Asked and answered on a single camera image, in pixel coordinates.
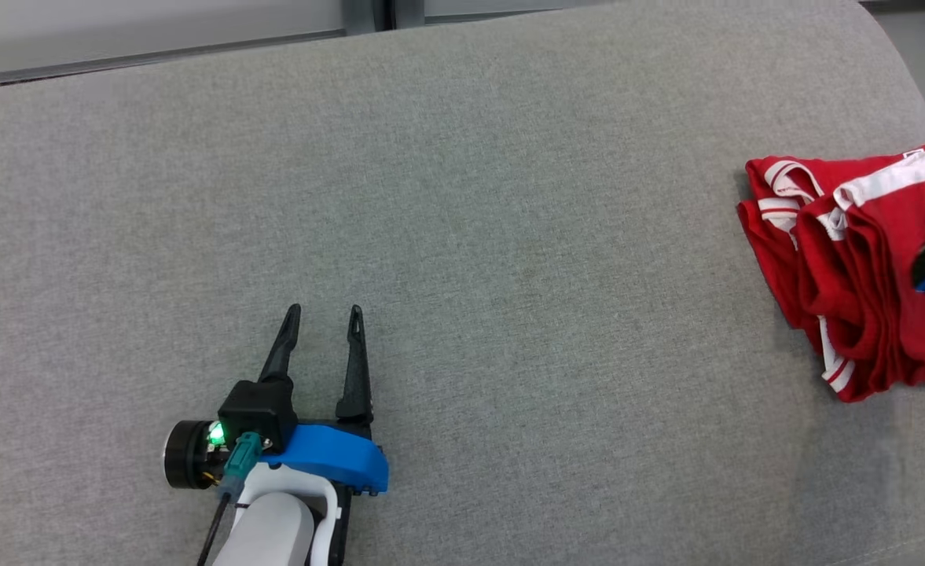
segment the teal connector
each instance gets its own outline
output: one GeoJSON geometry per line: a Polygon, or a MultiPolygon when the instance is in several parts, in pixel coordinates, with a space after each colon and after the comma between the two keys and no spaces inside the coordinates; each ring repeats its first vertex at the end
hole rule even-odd
{"type": "Polygon", "coordinates": [[[246,487],[246,477],[263,455],[263,441],[254,432],[243,433],[235,442],[232,455],[225,462],[225,472],[218,484],[218,499],[229,495],[232,502],[239,501],[239,495],[246,487]]]}

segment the red cloth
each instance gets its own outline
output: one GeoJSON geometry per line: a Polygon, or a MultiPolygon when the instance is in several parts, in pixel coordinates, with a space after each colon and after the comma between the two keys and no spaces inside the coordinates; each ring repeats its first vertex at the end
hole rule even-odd
{"type": "Polygon", "coordinates": [[[910,268],[925,243],[925,146],[905,154],[746,164],[739,218],[791,326],[824,356],[840,400],[925,380],[925,295],[910,268]]]}

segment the red garment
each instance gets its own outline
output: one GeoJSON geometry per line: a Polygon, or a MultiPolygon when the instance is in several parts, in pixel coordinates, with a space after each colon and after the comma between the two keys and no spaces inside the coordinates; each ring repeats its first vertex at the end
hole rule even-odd
{"type": "Polygon", "coordinates": [[[839,398],[925,380],[925,295],[910,278],[925,241],[925,146],[861,160],[767,157],[746,171],[743,229],[839,398]]]}

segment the gray fabric surface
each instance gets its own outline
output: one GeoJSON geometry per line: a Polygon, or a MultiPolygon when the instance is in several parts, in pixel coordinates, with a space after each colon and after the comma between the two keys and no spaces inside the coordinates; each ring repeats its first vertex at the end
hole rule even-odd
{"type": "Polygon", "coordinates": [[[901,151],[853,3],[635,3],[0,87],[0,564],[186,564],[173,491],[304,308],[365,309],[391,490],[347,563],[925,563],[925,388],[854,406],[735,216],[746,159],[901,151]]]}

